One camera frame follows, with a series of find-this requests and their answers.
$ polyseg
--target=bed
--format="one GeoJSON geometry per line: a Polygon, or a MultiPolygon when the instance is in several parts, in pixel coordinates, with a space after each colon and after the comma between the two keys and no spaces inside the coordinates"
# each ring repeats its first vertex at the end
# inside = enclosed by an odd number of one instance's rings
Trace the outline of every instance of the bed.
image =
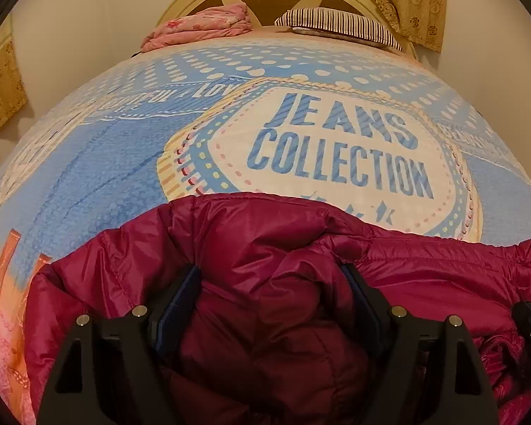
{"type": "Polygon", "coordinates": [[[22,423],[35,421],[21,327],[32,276],[158,204],[264,191],[408,233],[531,238],[521,165],[371,0],[174,0],[161,20],[240,1],[253,32],[116,65],[52,109],[1,168],[0,395],[22,423]],[[270,27],[312,6],[378,20],[402,53],[270,27]]]}

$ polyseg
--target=red quilted jacket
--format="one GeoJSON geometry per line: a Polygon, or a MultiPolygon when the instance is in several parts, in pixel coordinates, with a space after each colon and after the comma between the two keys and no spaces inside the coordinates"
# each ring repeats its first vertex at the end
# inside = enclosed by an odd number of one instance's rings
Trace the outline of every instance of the red quilted jacket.
{"type": "Polygon", "coordinates": [[[460,315],[501,423],[519,423],[531,392],[512,377],[524,340],[510,309],[531,300],[531,240],[496,248],[403,234],[328,204],[247,193],[161,205],[41,269],[24,323],[34,410],[78,315],[123,316],[194,263],[202,291],[179,368],[165,374],[187,425],[350,424],[372,370],[346,335],[354,312],[341,262],[415,316],[460,315]]]}

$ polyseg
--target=striped pillow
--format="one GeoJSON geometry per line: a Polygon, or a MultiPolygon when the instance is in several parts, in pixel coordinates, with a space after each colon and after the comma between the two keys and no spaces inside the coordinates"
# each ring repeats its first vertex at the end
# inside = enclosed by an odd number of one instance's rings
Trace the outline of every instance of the striped pillow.
{"type": "Polygon", "coordinates": [[[401,45],[380,22],[358,14],[329,8],[290,9],[275,20],[275,25],[326,30],[340,35],[389,46],[402,51],[401,45]]]}

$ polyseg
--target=white polka dot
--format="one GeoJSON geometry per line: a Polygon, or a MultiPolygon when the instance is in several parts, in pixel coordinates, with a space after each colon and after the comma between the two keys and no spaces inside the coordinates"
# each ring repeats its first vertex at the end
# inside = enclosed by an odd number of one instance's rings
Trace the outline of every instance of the white polka dot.
{"type": "Polygon", "coordinates": [[[262,68],[256,68],[254,70],[248,70],[248,73],[251,76],[262,76],[265,73],[265,70],[262,68]]]}
{"type": "Polygon", "coordinates": [[[378,96],[384,99],[391,99],[391,96],[389,95],[389,93],[386,93],[383,89],[376,90],[376,93],[378,93],[378,96]]]}

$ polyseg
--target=bed sheet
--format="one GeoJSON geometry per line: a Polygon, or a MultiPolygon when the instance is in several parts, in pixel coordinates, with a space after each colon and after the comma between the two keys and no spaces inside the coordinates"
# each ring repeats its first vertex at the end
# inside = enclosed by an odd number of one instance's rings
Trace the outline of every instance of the bed sheet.
{"type": "Polygon", "coordinates": [[[69,95],[0,170],[0,395],[34,423],[21,323],[43,263],[186,195],[264,191],[381,227],[508,245],[531,182],[485,120],[421,66],[300,35],[136,56],[69,95]]]}

